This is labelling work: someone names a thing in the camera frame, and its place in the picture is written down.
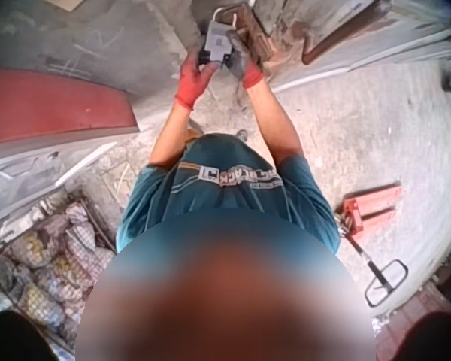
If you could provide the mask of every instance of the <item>red work glove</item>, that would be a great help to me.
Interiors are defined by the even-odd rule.
[[[175,95],[176,101],[187,109],[194,109],[195,101],[201,96],[219,64],[210,62],[202,71],[198,70],[198,50],[189,51],[180,67],[179,89]]]
[[[227,38],[234,48],[231,58],[226,63],[227,68],[238,80],[242,80],[245,89],[255,86],[264,78],[262,71],[251,59],[249,50],[236,31],[229,30]]]

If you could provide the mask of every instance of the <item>dusty floor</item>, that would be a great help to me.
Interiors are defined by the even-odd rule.
[[[445,66],[434,61],[363,68],[278,94],[334,208],[347,193],[396,181],[404,188],[396,220],[363,243],[379,266],[398,258],[410,267],[407,282],[374,314],[413,295],[451,242],[451,96],[440,86]],[[222,97],[211,89],[193,119],[206,132],[247,129],[248,144],[271,159],[251,110],[216,101]],[[165,116],[138,120],[141,134],[68,184],[94,201],[111,233]],[[346,243],[338,256],[363,290],[371,272]]]

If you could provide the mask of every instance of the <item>red metal panel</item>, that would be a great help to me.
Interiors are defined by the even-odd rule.
[[[124,92],[58,75],[0,69],[0,143],[122,127],[137,127]]]

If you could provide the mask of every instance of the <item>pallet jack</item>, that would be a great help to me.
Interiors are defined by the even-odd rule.
[[[404,283],[409,269],[399,259],[394,259],[386,267],[379,269],[359,246],[358,241],[372,235],[394,219],[395,204],[401,194],[401,186],[393,185],[346,197],[341,211],[334,214],[339,235],[348,240],[374,274],[374,279],[365,291],[366,302],[371,308],[384,303]]]

